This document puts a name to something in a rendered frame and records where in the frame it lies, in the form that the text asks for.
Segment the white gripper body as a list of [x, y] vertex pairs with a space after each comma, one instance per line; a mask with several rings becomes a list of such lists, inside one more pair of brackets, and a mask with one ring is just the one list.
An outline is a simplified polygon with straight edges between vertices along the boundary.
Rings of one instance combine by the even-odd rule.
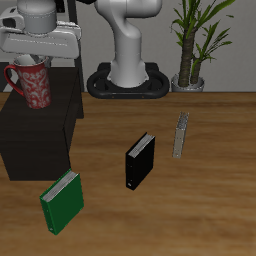
[[80, 39], [81, 28], [73, 22], [58, 21], [56, 29], [43, 36], [0, 27], [0, 49], [7, 53], [76, 59], [80, 55]]

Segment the red patterned mug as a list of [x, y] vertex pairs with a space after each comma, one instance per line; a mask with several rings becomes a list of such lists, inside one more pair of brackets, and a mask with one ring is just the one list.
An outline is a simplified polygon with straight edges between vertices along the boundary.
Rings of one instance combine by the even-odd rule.
[[[41, 109], [51, 104], [51, 91], [48, 69], [45, 63], [47, 57], [24, 54], [14, 59], [13, 63], [4, 69], [4, 77], [8, 84], [22, 97], [32, 109]], [[9, 70], [14, 70], [19, 78], [21, 88], [11, 80]]]

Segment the dark brown desk caddy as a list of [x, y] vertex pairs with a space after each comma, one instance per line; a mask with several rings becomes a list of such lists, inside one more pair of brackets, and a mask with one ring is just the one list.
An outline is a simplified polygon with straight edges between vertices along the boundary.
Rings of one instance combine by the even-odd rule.
[[53, 181], [71, 168], [73, 131], [83, 116], [79, 70], [47, 69], [49, 106], [29, 108], [12, 88], [0, 110], [0, 155], [12, 181]]

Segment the black book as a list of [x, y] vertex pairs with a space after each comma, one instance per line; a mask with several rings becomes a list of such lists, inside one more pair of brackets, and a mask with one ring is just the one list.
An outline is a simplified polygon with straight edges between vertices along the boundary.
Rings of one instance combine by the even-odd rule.
[[155, 137], [145, 133], [125, 155], [126, 187], [135, 190], [153, 169]]

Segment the pot plant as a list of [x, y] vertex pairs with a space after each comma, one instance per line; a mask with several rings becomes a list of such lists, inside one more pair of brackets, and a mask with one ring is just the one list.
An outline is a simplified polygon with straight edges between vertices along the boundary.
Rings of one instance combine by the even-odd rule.
[[202, 63], [214, 60], [211, 54], [215, 50], [231, 44], [231, 41], [225, 41], [229, 28], [213, 38], [219, 21], [208, 28], [204, 27], [217, 13], [235, 2], [223, 0], [216, 4], [216, 1], [213, 0], [204, 11], [200, 9], [201, 0], [182, 0], [183, 14], [175, 9], [178, 19], [172, 22], [172, 26], [177, 24], [181, 29], [180, 32], [176, 31], [176, 35], [182, 54], [179, 73], [171, 79], [173, 92], [202, 92], [205, 86], [204, 79], [199, 76]]

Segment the green book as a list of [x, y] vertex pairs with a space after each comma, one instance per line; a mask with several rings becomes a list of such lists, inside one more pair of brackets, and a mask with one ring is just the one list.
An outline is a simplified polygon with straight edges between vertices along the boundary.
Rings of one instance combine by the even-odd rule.
[[48, 230], [58, 235], [84, 207], [80, 175], [69, 169], [39, 199]]

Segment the grey book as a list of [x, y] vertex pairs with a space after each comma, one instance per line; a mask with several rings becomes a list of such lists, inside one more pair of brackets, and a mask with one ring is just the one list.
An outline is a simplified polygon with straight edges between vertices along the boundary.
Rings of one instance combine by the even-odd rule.
[[186, 130], [188, 124], [189, 114], [185, 112], [180, 112], [173, 144], [173, 157], [180, 158], [182, 155], [183, 146], [185, 143]]

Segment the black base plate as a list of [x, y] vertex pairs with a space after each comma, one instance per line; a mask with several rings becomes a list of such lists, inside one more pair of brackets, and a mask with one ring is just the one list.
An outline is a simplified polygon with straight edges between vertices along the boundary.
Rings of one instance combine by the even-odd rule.
[[107, 79], [110, 63], [103, 62], [87, 80], [87, 91], [98, 99], [157, 99], [164, 97], [170, 88], [169, 79], [154, 62], [145, 63], [149, 79], [134, 88], [122, 88]]

